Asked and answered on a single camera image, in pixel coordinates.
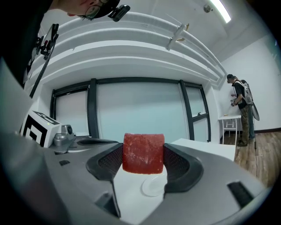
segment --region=man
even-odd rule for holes
[[[243,84],[247,83],[246,80],[241,80]],[[248,106],[248,123],[249,123],[249,140],[252,140],[255,138],[255,128],[254,128],[254,116],[252,113],[252,108]]]
[[[248,123],[248,106],[246,101],[243,99],[245,97],[245,91],[243,85],[235,78],[232,74],[227,75],[227,82],[231,83],[235,89],[237,99],[234,101],[234,105],[238,105],[241,112],[241,122],[242,122],[242,140],[238,143],[239,147],[245,147],[248,145],[249,140],[249,123]]]
[[[92,20],[112,12],[120,0],[25,0],[5,1],[2,10],[1,51],[16,80],[23,77],[37,40],[41,21],[48,10],[60,9],[69,16]]]

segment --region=ceiling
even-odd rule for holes
[[[268,34],[268,30],[244,0],[221,1],[232,18],[227,24],[209,0],[121,0],[120,5],[128,4],[131,11],[153,15],[176,25],[189,23],[188,32],[223,61]],[[203,11],[206,3],[213,11]],[[75,18],[60,10],[48,11],[41,23],[40,35],[53,23],[61,25]]]

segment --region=red sponge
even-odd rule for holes
[[[163,171],[163,134],[125,134],[123,170],[135,174]]]

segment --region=white table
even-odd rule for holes
[[[236,145],[236,141],[237,141],[237,119],[240,119],[241,115],[228,115],[228,116],[222,116],[221,118],[219,118],[219,120],[223,121],[224,120],[235,120],[235,128],[224,128],[224,123],[223,123],[223,144],[224,144],[224,131],[225,130],[234,130],[235,131],[235,145]]]
[[[181,138],[171,144],[180,145],[196,149],[198,151],[211,153],[214,155],[222,156],[234,161],[235,145],[220,145],[214,143],[198,142]]]

